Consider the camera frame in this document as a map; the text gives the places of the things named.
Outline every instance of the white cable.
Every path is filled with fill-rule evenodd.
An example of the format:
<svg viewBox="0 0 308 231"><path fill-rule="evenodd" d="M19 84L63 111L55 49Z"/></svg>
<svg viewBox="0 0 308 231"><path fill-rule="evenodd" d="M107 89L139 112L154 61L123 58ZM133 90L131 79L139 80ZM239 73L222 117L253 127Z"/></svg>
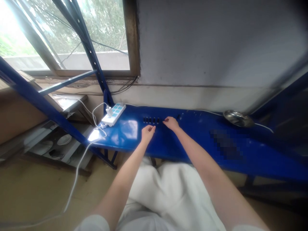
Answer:
<svg viewBox="0 0 308 231"><path fill-rule="evenodd" d="M83 106L86 108L86 110L87 110L90 114L92 114L92 112L90 112L90 110L85 106L85 104L84 104L80 99L76 99L76 98L67 98L67 97L63 97L63 96L60 96L60 95L56 95L56 96L58 96L58 97L60 97L60 98L63 98L63 99L78 100L79 102L81 102L81 103L83 104Z"/></svg>
<svg viewBox="0 0 308 231"><path fill-rule="evenodd" d="M261 126L261 127L265 127L265 128L267 128L268 130L270 130L272 133L274 133L274 131L273 130L271 130L269 127L267 127L267 126L264 126L264 125L262 125L262 124L256 124L255 123L255 125L259 125L259 126Z"/></svg>
<svg viewBox="0 0 308 231"><path fill-rule="evenodd" d="M93 113L94 113L94 110L93 110L92 112L90 112L90 111L88 110L88 111L92 114L93 120L94 120L94 114L93 114ZM101 137L100 139L98 139L98 140L96 140L96 141L93 141L93 142L89 143L88 146L87 146L87 148L86 148L86 150L84 151L84 153L83 153L83 155L82 155L82 157L81 157L81 159L80 159L80 161L79 161L79 163L78 163L78 165L77 165L75 180L74 180L74 183L73 183L73 186L72 186L72 189L71 189L71 193L70 193L70 195L69 195L69 197L68 197L68 200L67 200L67 203L66 203L66 206L65 206L64 210L63 210L62 212L60 212L58 215L48 216L48 217L45 217L45 218L43 218L43 219L41 219L41 220L39 220L39 221L36 221L36 222L1 222L1 223L0 223L0 230L18 229L18 228L29 228L29 227L33 227L33 226L37 226L37 225L43 224L43 223L45 223L46 221L49 221L49 220L52 220L52 219L61 217L61 216L66 212L66 210L68 209L68 206L69 206L69 204L70 204L70 202L71 202L71 199L72 199L72 196L73 196L75 187L76 187L77 179L78 179L79 167L80 167L81 162L82 162L83 158L85 157L85 155L86 155L86 153L87 153L89 147L91 146L91 144L93 144L93 143L95 143L95 142L97 142L97 141L99 141L99 140L101 140L101 139L103 139L103 138L105 138L105 137L107 136L106 132L105 132L104 130L101 129L101 128L104 127L104 126L106 126L106 125L99 126L99 127L96 125L96 128L94 128L94 129L100 129L101 131L103 131L104 134L105 134L105 136L104 136L104 137Z"/></svg>
<svg viewBox="0 0 308 231"><path fill-rule="evenodd" d="M147 106L147 105L133 105L133 104L127 104L126 105L131 105L131 106L135 106L135 107L150 107L150 106ZM222 116L220 114L217 114L215 112L210 112L210 111L206 111L206 110L201 110L201 109L195 109L195 111L204 111L204 112L209 112L209 113L212 113L214 115L218 115L218 116Z"/></svg>
<svg viewBox="0 0 308 231"><path fill-rule="evenodd" d="M101 103L100 105L98 105L96 108L93 109L93 111L92 111L93 120L94 120L94 111L95 111L99 106L101 106L102 104L106 104L106 103L105 103L105 102L104 102L104 103ZM96 123L95 123L95 126L96 126L96 128L100 129L103 133L105 133L105 137L107 136L106 132L105 132L103 129L101 129L101 127L98 127L98 126L96 125Z"/></svg>
<svg viewBox="0 0 308 231"><path fill-rule="evenodd" d="M212 113L212 114L214 114L214 115L217 115L217 116L223 116L223 115L217 114L217 113L215 113L215 112L210 112L210 111L201 110L201 109L196 109L196 111L205 111L205 112L208 112L208 113Z"/></svg>
<svg viewBox="0 0 308 231"><path fill-rule="evenodd" d="M135 107L149 107L149 106L147 106L147 105L133 105L133 104L127 104L127 103L126 103L126 105L131 105L131 106L135 106ZM195 111L204 111L204 112L212 113L212 114L214 114L214 115L223 116L223 115L217 114L217 113L215 113L215 112L210 112L210 111L201 110L201 109L195 109ZM266 129L268 129L268 130L270 130L272 133L274 133L274 131L271 130L271 129L270 129L269 127L267 127L267 126L264 126L264 125L262 125L262 124L256 124L256 123L255 123L255 125L259 125L259 126L261 126L261 127L265 127Z"/></svg>

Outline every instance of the white plate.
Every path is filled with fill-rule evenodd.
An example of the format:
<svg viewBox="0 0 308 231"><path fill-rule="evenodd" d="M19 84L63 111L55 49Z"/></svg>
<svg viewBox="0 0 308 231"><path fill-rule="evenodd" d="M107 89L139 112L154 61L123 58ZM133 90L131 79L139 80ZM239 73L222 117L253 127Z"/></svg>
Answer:
<svg viewBox="0 0 308 231"><path fill-rule="evenodd" d="M29 151L41 156L44 155L46 152L48 152L53 144L54 143L52 141L43 141L41 143L36 144Z"/></svg>
<svg viewBox="0 0 308 231"><path fill-rule="evenodd" d="M58 142L57 142L57 145L66 145L68 144L70 141L72 140L72 136L67 134L67 135L64 135L62 136Z"/></svg>

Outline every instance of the hand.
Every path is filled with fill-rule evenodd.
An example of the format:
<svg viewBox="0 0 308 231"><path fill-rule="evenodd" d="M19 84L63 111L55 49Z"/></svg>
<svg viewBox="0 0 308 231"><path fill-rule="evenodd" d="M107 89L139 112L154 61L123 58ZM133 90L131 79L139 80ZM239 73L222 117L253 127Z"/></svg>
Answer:
<svg viewBox="0 0 308 231"><path fill-rule="evenodd" d="M155 132L155 126L148 125L141 130L141 142L150 143Z"/></svg>
<svg viewBox="0 0 308 231"><path fill-rule="evenodd" d="M163 121L164 125L166 125L169 129L174 131L175 129L179 128L179 123L176 121L175 118L168 116L165 121Z"/></svg>

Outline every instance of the window glass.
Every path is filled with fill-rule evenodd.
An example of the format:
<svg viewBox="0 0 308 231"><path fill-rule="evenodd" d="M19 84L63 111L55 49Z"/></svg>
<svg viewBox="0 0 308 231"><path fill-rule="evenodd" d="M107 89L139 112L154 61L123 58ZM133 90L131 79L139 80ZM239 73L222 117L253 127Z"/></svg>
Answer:
<svg viewBox="0 0 308 231"><path fill-rule="evenodd" d="M92 70L79 36L52 0L19 0L62 69Z"/></svg>
<svg viewBox="0 0 308 231"><path fill-rule="evenodd" d="M101 68L103 70L129 70L122 0L77 1Z"/></svg>
<svg viewBox="0 0 308 231"><path fill-rule="evenodd" d="M0 1L0 56L16 70L48 70L6 5Z"/></svg>

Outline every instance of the plug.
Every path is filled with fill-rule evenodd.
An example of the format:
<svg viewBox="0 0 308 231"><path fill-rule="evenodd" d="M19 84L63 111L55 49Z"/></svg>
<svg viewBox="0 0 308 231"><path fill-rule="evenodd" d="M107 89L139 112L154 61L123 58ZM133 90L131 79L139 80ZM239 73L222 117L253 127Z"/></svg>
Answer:
<svg viewBox="0 0 308 231"><path fill-rule="evenodd" d="M109 106L107 106L107 108L106 108L106 112L107 112L107 114L108 114L108 116L112 116L112 114L113 114L113 112L112 112L112 108L111 107L109 107Z"/></svg>

